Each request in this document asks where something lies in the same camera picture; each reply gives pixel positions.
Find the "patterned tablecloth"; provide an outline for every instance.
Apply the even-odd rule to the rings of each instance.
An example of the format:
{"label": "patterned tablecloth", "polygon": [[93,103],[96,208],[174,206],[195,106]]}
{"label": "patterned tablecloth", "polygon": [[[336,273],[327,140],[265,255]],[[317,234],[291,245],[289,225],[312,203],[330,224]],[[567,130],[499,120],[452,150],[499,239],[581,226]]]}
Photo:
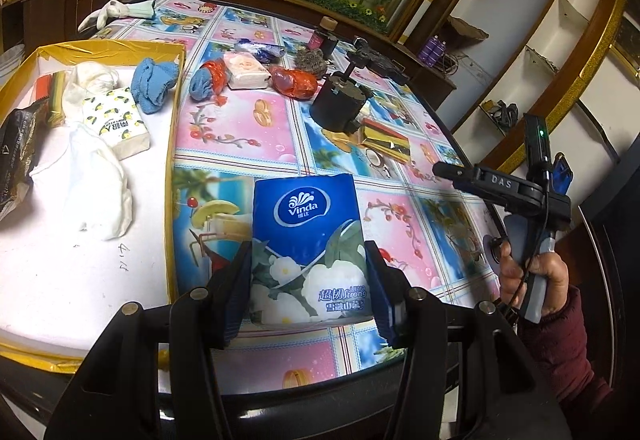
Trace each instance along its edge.
{"label": "patterned tablecloth", "polygon": [[[353,175],[364,237],[376,240],[390,265],[412,285],[443,301],[472,306],[497,296],[497,279],[482,253],[482,237],[497,230],[480,199],[433,176],[438,160],[460,164],[438,125],[408,88],[368,70],[353,77],[374,91],[371,115],[407,136],[412,162],[401,165],[354,146],[342,134],[322,130],[310,103],[273,90],[228,90],[207,102],[187,94],[191,75],[239,38],[278,43],[284,61],[312,31],[275,16],[199,0],[157,0],[152,20],[116,20],[99,38],[184,43],[188,52],[176,131],[174,246],[180,293],[202,286],[212,269],[233,257],[251,234],[254,181],[298,175]],[[348,64],[350,45],[332,56]],[[220,200],[208,224],[193,208]],[[222,393],[252,393],[309,384],[363,370],[393,357],[373,321],[313,332],[266,332],[246,322],[223,352],[214,353]]]}

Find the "red sleeve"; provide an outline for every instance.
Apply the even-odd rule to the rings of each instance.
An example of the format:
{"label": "red sleeve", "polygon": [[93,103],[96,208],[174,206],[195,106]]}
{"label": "red sleeve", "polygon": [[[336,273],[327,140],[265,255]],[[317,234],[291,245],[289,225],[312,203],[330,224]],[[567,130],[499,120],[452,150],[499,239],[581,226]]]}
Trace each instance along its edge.
{"label": "red sleeve", "polygon": [[518,335],[548,378],[569,427],[577,431],[580,417],[584,423],[584,417],[611,393],[607,383],[594,376],[587,360],[580,291],[570,286],[564,308],[543,317],[538,325],[519,321]]}

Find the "rubber glove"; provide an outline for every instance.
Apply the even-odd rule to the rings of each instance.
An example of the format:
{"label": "rubber glove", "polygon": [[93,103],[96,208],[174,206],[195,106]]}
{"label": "rubber glove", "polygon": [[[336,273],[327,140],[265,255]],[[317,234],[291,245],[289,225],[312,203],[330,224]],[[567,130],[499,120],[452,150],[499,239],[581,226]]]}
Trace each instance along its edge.
{"label": "rubber glove", "polygon": [[102,30],[109,18],[153,18],[155,0],[147,0],[138,4],[123,4],[117,0],[109,0],[103,8],[89,14],[78,26],[78,32],[93,27]]}

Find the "small tissue pack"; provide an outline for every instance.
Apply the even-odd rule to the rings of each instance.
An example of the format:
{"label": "small tissue pack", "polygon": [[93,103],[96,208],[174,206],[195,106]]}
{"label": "small tissue pack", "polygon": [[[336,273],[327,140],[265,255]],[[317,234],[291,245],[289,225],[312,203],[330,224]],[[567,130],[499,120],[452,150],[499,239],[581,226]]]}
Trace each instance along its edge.
{"label": "small tissue pack", "polygon": [[225,52],[222,59],[229,77],[229,88],[267,88],[271,74],[248,52]]}
{"label": "small tissue pack", "polygon": [[113,150],[118,160],[149,149],[149,133],[128,87],[105,93],[86,91],[82,122]]}
{"label": "small tissue pack", "polygon": [[371,318],[351,175],[257,181],[253,225],[254,324],[309,329]]}

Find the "hand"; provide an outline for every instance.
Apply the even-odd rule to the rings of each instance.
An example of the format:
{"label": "hand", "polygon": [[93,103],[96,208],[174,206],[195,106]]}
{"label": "hand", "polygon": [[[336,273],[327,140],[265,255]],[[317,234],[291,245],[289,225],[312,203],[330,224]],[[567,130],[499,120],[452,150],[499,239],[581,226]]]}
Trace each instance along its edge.
{"label": "hand", "polygon": [[[501,253],[500,298],[504,303],[508,304],[518,289],[523,271],[511,258],[511,245],[509,242],[502,244]],[[556,253],[536,255],[531,260],[529,272],[541,274],[548,279],[545,302],[542,305],[542,317],[561,310],[566,303],[566,295],[569,290],[569,271],[562,258]],[[524,283],[513,300],[515,308],[520,308],[526,293],[527,283]]]}

